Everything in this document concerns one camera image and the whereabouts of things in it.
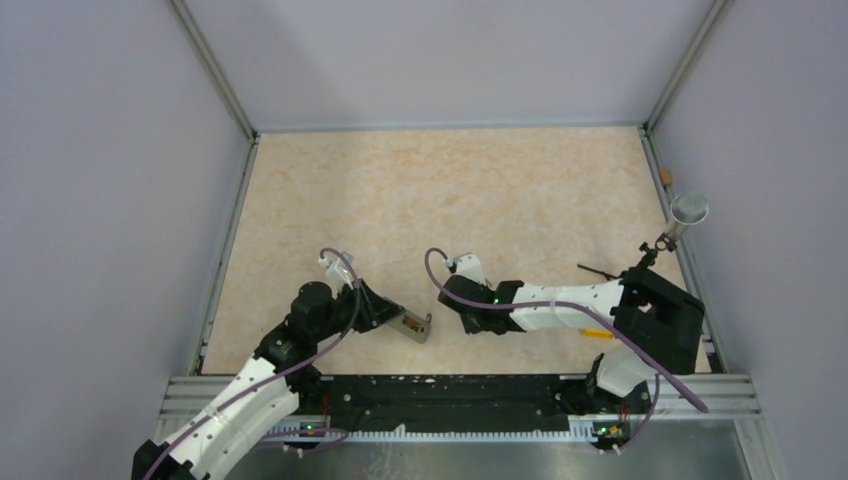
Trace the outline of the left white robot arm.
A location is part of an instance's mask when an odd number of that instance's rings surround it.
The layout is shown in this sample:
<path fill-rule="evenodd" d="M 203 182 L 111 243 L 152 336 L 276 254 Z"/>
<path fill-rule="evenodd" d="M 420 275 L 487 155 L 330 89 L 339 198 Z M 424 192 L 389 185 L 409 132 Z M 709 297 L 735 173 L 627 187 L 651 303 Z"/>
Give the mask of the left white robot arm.
<path fill-rule="evenodd" d="M 134 479 L 223 479 L 283 418 L 319 404 L 318 345 L 365 333 L 406 310 L 365 282 L 339 292 L 323 282 L 302 285 L 284 320 L 268 332 L 230 383 L 186 425 L 135 452 Z"/>

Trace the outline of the grey white remote control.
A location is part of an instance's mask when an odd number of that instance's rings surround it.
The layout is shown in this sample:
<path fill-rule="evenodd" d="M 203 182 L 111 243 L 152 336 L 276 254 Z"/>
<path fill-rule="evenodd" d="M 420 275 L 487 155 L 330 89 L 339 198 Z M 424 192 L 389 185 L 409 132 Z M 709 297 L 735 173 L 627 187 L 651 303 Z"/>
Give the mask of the grey white remote control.
<path fill-rule="evenodd" d="M 421 317 L 411 311 L 404 311 L 395 316 L 386 325 L 418 344 L 427 342 L 432 329 L 432 323 L 428 317 Z"/>

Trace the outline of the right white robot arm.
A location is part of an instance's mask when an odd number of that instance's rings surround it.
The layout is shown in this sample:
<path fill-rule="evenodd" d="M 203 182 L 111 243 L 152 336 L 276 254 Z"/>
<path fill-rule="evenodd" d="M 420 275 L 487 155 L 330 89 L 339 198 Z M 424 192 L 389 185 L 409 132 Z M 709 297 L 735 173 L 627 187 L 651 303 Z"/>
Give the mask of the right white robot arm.
<path fill-rule="evenodd" d="M 547 302 L 544 301 L 531 301 L 531 302 L 521 302 L 521 303 L 498 303 L 498 304 L 486 304 L 481 302 L 476 302 L 473 300 L 468 300 L 462 298 L 452 292 L 450 292 L 443 284 L 441 284 L 435 274 L 432 271 L 431 266 L 428 262 L 425 262 L 425 270 L 432 281 L 432 283 L 439 289 L 439 291 L 445 294 L 447 297 L 452 300 L 463 304 L 468 307 L 474 307 L 484 310 L 494 310 L 494 311 L 509 311 L 509 310 L 518 310 L 518 309 L 529 309 L 529 308 L 544 308 L 546 310 L 550 310 L 552 315 L 559 319 L 559 315 L 557 314 L 557 310 L 559 308 L 570 309 L 577 312 L 580 312 L 589 318 L 591 318 L 595 323 L 607 329 L 610 333 L 612 333 L 618 340 L 620 340 L 624 345 L 626 345 L 636 356 L 638 356 L 642 363 L 648 365 L 650 368 L 655 370 L 658 375 L 662 376 L 669 384 L 671 384 L 675 390 L 685 398 L 692 406 L 694 406 L 698 411 L 707 413 L 709 411 L 706 404 L 698 397 L 691 389 L 685 386 L 685 384 L 677 379 L 674 374 L 672 374 L 668 369 L 662 366 L 656 359 L 651 357 L 646 351 L 644 351 L 641 347 L 639 347 L 633 340 L 629 339 L 623 332 L 618 330 L 612 323 L 607 321 L 602 315 L 598 312 L 594 311 L 592 308 L 582 305 L 579 303 L 568 302 L 558 300 L 556 298 L 552 298 Z"/>

